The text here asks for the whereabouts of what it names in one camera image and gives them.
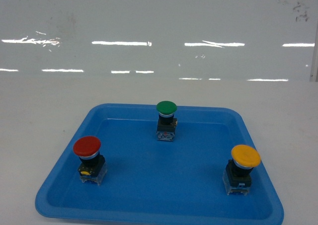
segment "mushroom push button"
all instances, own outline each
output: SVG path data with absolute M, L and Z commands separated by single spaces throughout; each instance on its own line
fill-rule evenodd
M 225 190 L 228 195 L 230 193 L 247 195 L 252 185 L 250 173 L 260 164 L 260 155 L 254 148 L 247 145 L 235 146 L 231 154 L 232 159 L 228 161 L 223 173 Z
M 175 136 L 177 119 L 174 113 L 177 110 L 176 104 L 170 101 L 162 101 L 157 104 L 159 119 L 157 124 L 157 140 L 172 142 Z
M 78 172 L 83 183 L 92 181 L 100 185 L 107 173 L 105 158 L 99 153 L 100 147 L 100 140 L 94 136 L 82 137 L 73 146 L 74 153 L 81 160 Z

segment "white table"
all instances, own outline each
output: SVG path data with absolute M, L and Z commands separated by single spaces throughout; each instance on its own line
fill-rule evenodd
M 161 100 L 240 113 L 283 204 L 283 224 L 316 224 L 315 82 L 0 76 L 1 224 L 100 224 L 45 218 L 36 193 L 92 107 Z

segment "tray rim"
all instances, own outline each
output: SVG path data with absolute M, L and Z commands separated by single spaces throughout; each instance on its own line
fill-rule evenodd
M 67 157 L 67 152 L 70 149 L 70 145 L 74 144 L 75 141 L 81 137 L 81 134 L 85 131 L 87 125 L 95 115 L 95 113 L 104 108 L 155 108 L 155 105 L 148 105 L 148 104 L 119 104 L 119 103 L 104 103 L 97 105 L 93 107 L 92 109 L 89 110 L 88 114 L 85 116 L 84 120 L 80 124 L 79 128 L 73 135 L 72 139 L 62 152 L 61 156 L 53 166 L 51 172 L 43 182 L 42 186 L 38 190 L 38 193 L 35 198 L 35 208 L 37 212 L 45 217 L 48 218 L 60 218 L 60 219 L 72 219 L 72 220 L 85 220 L 85 221 L 104 221 L 104 222 L 114 222 L 114 223 L 134 223 L 134 224 L 147 224 L 147 223 L 141 223 L 140 220 L 138 219 L 132 219 L 132 215 L 135 215 L 136 213 L 133 212 L 118 212 L 118 211 L 105 211 L 103 210 L 103 216 L 99 214 L 99 210 L 88 210 L 91 211 L 93 218 L 87 218 L 85 215 L 80 213 L 80 211 L 83 211 L 83 209 L 78 209 L 78 208 L 63 208 L 63 207 L 56 207 L 52 206 L 48 201 L 47 201 L 47 192 L 51 188 L 51 185 L 53 183 L 54 178 L 56 178 L 56 174 L 60 171 L 60 169 L 63 167 L 63 161 L 65 160 L 65 157 Z M 242 133 L 243 138 L 248 141 L 249 145 L 256 148 L 251 136 L 247 130 L 247 127 L 243 121 L 243 118 L 241 115 L 229 108 L 224 108 L 224 107 L 201 107 L 201 106 L 178 106 L 178 110 L 186 109 L 186 110 L 193 110 L 193 111 L 198 111 L 198 110 L 204 110 L 204 111 L 217 111 L 217 112 L 227 112 L 231 114 L 235 120 L 236 123 L 238 124 L 238 127 L 240 129 L 240 132 Z M 283 222 L 284 219 L 284 209 L 282 206 L 281 201 L 279 200 L 279 197 L 277 195 L 277 192 L 268 176 L 268 173 L 261 162 L 261 164 L 258 166 L 258 169 L 263 170 L 267 178 L 262 178 L 262 183 L 265 182 L 266 184 L 266 189 L 271 190 L 271 193 L 268 194 L 269 201 L 273 207 L 272 213 L 264 218 L 264 219 L 239 219 L 239 224 L 243 223 L 252 223 L 252 224 L 274 224 L 274 225 L 279 225 Z M 205 225 L 205 224 L 228 224 L 231 223 L 233 224 L 234 221 L 238 219 L 233 219 L 233 218 L 223 218 L 223 217 L 205 217 L 205 216 L 185 216 L 185 215 L 166 215 L 166 214 L 149 214 L 149 213 L 138 213 L 138 217 L 156 217 L 158 220 L 162 221 L 160 224 L 183 224 L 184 223 L 189 223 L 191 221 L 191 224 L 198 224 L 198 225 Z

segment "glossy wall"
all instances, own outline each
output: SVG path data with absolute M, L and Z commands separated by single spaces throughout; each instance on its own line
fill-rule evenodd
M 0 0 L 0 74 L 309 81 L 318 0 Z

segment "red push button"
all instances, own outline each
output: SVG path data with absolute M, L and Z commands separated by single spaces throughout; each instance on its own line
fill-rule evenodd
M 91 156 L 98 152 L 100 145 L 101 142 L 97 137 L 82 137 L 75 142 L 73 151 L 78 156 Z

